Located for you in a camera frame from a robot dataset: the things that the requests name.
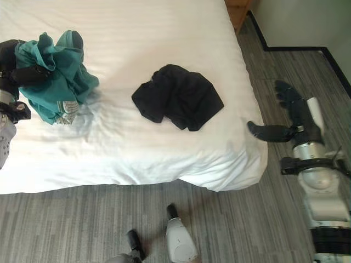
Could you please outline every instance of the white mattress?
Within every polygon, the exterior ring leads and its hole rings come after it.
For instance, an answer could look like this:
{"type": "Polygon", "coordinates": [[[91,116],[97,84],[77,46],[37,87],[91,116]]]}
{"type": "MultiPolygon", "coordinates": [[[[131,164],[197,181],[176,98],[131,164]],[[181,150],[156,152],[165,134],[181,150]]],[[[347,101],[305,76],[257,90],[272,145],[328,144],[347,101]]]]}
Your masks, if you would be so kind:
{"type": "Polygon", "coordinates": [[[0,193],[181,179],[210,190],[257,183],[267,145],[246,122],[262,123],[223,0],[0,1],[0,42],[84,40],[84,64],[100,79],[73,126],[51,126],[32,110],[20,121],[0,172],[0,193]],[[197,132],[142,117],[131,95],[154,71],[176,64],[212,82],[225,106],[197,132]]]}

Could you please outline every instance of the black baseboard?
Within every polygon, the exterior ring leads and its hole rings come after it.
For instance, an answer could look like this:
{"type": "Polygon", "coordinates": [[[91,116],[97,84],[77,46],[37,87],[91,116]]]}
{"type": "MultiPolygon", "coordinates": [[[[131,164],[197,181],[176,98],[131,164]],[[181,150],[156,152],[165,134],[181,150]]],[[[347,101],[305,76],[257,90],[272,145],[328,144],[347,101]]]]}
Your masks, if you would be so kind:
{"type": "Polygon", "coordinates": [[[264,36],[262,34],[262,31],[260,30],[256,19],[254,18],[254,15],[252,14],[251,11],[248,12],[248,15],[252,19],[253,25],[256,29],[258,38],[262,44],[263,50],[264,51],[307,51],[307,50],[314,50],[314,51],[321,51],[324,54],[324,57],[326,60],[329,62],[330,66],[333,68],[336,76],[340,80],[341,84],[344,86],[344,89],[346,93],[349,95],[351,98],[351,85],[349,81],[346,79],[344,73],[342,72],[341,68],[339,67],[338,63],[335,61],[333,58],[332,54],[329,52],[327,47],[269,47],[267,46],[267,42],[264,39],[264,36]]]}

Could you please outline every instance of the white wall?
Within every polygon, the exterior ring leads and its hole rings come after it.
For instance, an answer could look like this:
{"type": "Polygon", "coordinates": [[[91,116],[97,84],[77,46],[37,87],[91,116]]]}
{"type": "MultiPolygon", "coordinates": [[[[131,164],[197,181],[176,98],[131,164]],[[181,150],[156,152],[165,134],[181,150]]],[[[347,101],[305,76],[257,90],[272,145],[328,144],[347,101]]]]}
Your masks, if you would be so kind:
{"type": "Polygon", "coordinates": [[[269,47],[328,47],[351,82],[351,0],[255,0],[269,47]]]}

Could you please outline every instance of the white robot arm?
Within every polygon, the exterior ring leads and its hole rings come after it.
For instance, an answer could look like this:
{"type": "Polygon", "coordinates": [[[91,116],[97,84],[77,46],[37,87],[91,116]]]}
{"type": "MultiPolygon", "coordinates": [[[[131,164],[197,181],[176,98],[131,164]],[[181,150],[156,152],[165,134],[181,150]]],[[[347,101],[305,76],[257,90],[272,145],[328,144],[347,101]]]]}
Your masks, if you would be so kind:
{"type": "Polygon", "coordinates": [[[339,195],[339,177],[350,178],[350,172],[336,152],[326,153],[322,135],[324,124],[316,98],[305,101],[294,87],[276,82],[280,104],[289,112],[291,127],[257,126],[248,122],[250,132],[258,139],[271,142],[293,140],[294,158],[280,161],[282,174],[298,175],[305,191],[304,206],[309,217],[316,250],[315,263],[351,261],[350,213],[339,195]]]}

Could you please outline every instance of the clothing tag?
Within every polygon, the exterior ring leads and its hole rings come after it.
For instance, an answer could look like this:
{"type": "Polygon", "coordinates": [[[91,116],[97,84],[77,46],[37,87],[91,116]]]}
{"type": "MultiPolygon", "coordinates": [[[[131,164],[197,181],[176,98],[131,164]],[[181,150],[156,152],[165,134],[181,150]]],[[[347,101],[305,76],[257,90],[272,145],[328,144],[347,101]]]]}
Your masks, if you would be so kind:
{"type": "Polygon", "coordinates": [[[62,117],[58,118],[56,122],[58,124],[72,124],[76,117],[79,104],[77,101],[58,101],[59,111],[62,113],[62,117]]]}

